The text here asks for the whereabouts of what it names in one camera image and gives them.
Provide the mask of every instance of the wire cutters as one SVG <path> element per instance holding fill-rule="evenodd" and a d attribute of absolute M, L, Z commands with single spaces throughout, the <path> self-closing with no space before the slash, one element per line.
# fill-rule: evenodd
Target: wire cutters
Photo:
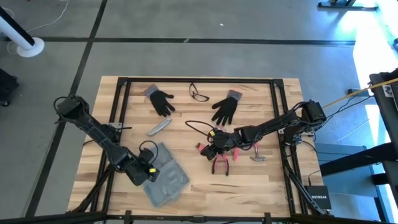
<path fill-rule="evenodd" d="M 225 163 L 225 175 L 228 176 L 229 175 L 229 163 L 228 163 L 228 158 L 226 157 L 225 154 L 217 154 L 216 159 L 213 162 L 213 167 L 211 168 L 211 174 L 214 174 L 216 172 L 217 162 L 221 158 L 224 160 L 224 163 Z"/>

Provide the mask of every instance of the wooden tabletop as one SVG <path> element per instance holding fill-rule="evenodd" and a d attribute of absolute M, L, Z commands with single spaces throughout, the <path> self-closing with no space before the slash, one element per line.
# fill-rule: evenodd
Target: wooden tabletop
<path fill-rule="evenodd" d="M 101 123 L 107 123 L 116 89 L 118 77 L 102 77 L 93 108 L 93 116 Z M 302 92 L 298 79 L 284 79 L 285 92 L 289 108 L 302 101 Z M 206 137 L 195 132 L 184 124 L 186 120 L 194 119 L 211 123 L 215 110 L 212 104 L 223 100 L 228 90 L 236 90 L 243 94 L 234 114 L 233 124 L 227 125 L 227 131 L 246 125 L 258 125 L 274 118 L 271 91 L 266 84 L 237 83 L 197 83 L 198 91 L 210 97 L 205 103 L 195 101 L 188 94 L 189 83 L 155 83 L 160 90 L 172 94 L 174 99 L 168 101 L 174 105 L 176 112 L 170 116 L 172 122 L 155 136 L 147 133 L 163 117 L 157 115 L 150 100 L 144 96 L 144 90 L 153 83 L 132 83 L 128 101 L 125 127 L 121 145 L 138 154 L 138 146 L 142 141 L 153 140 L 164 142 L 190 178 L 189 185 L 182 191 L 175 202 L 168 202 L 160 208 L 152 206 L 142 186 L 136 187 L 126 174 L 116 173 L 109 204 L 109 214 L 124 214 L 132 210 L 133 215 L 206 215 L 218 217 L 263 217 L 270 212 L 272 217 L 289 217 L 286 199 L 286 189 L 279 143 L 276 133 L 268 134 L 259 142 L 259 153 L 266 156 L 265 162 L 254 162 L 250 156 L 253 150 L 240 150 L 240 157 L 233 161 L 229 158 L 229 176 L 223 169 L 211 174 L 212 161 L 208 161 L 195 149 L 198 142 L 206 143 Z M 124 87 L 119 102 L 123 100 Z M 279 110 L 282 110 L 278 94 Z M 119 103 L 117 116 L 120 114 Z M 205 126 L 199 126 L 204 132 Z M 304 140 L 313 144 L 312 139 Z M 87 144 L 82 151 L 76 180 L 68 209 L 79 205 L 94 186 L 100 163 L 102 149 L 95 143 Z M 308 184 L 308 175 L 319 170 L 315 151 L 306 144 L 297 147 L 298 163 L 304 184 Z M 319 172 L 311 175 L 314 185 L 322 185 Z M 296 211 L 300 212 L 297 189 L 292 183 Z M 103 201 L 104 188 L 99 202 Z"/>

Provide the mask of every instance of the small hammer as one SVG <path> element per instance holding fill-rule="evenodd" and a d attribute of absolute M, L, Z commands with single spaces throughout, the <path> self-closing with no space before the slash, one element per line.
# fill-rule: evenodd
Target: small hammer
<path fill-rule="evenodd" d="M 256 156 L 255 157 L 251 156 L 250 159 L 252 159 L 252 160 L 254 160 L 256 162 L 263 162 L 263 161 L 266 160 L 265 156 L 260 156 L 259 155 L 258 143 L 254 144 L 254 153 L 256 153 Z"/>

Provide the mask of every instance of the gray glove cuff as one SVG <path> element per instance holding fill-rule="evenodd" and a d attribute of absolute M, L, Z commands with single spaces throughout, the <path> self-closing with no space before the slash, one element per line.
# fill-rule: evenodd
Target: gray glove cuff
<path fill-rule="evenodd" d="M 152 85 L 150 85 L 150 86 L 148 87 L 148 89 L 146 89 L 146 90 L 144 91 L 144 93 L 145 93 L 146 97 L 150 98 L 151 94 L 153 94 L 153 93 L 154 93 L 155 91 L 157 91 L 157 90 L 159 90 L 159 89 L 157 88 L 157 86 L 155 86 L 155 84 L 152 84 Z"/>
<path fill-rule="evenodd" d="M 242 98 L 242 93 L 235 91 L 235 90 L 229 90 L 228 94 L 226 95 L 226 97 L 233 97 L 235 98 L 235 100 L 240 100 Z"/>

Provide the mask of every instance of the black glove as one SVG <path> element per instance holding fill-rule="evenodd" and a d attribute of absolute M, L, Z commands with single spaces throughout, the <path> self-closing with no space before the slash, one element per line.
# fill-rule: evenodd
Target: black glove
<path fill-rule="evenodd" d="M 171 111 L 175 111 L 175 108 L 166 100 L 166 97 L 170 99 L 174 98 L 173 95 L 168 95 L 167 93 L 160 91 L 155 85 L 148 87 L 144 93 L 150 99 L 150 102 L 159 116 L 166 117 L 167 115 L 171 115 L 169 109 Z"/>
<path fill-rule="evenodd" d="M 220 102 L 214 104 L 211 108 L 219 110 L 214 114 L 212 121 L 217 120 L 217 125 L 223 122 L 223 126 L 225 125 L 226 121 L 228 120 L 228 124 L 232 123 L 232 118 L 236 111 L 236 107 L 238 105 L 238 101 L 241 99 L 242 93 L 236 92 L 234 90 L 230 90 L 226 96 L 226 99 L 221 100 Z"/>

